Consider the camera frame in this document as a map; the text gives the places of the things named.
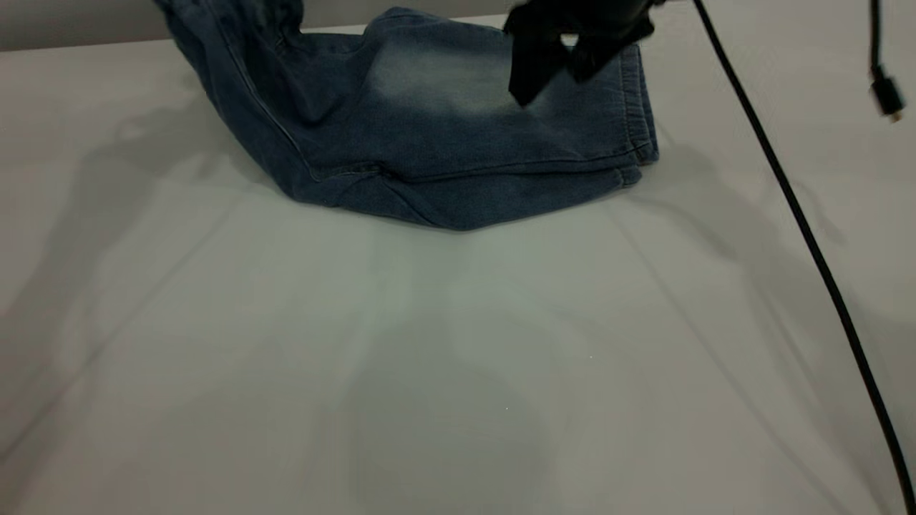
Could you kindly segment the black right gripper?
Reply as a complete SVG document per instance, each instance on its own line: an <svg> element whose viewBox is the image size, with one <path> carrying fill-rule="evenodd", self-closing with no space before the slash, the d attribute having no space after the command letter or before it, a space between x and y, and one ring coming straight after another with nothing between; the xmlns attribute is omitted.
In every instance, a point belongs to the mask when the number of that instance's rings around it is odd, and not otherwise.
<svg viewBox="0 0 916 515"><path fill-rule="evenodd" d="M528 107L568 68L586 82L616 55L655 31L650 10L664 1L525 1L513 6L503 30L512 38L508 92ZM572 51L562 34L578 34Z"/></svg>

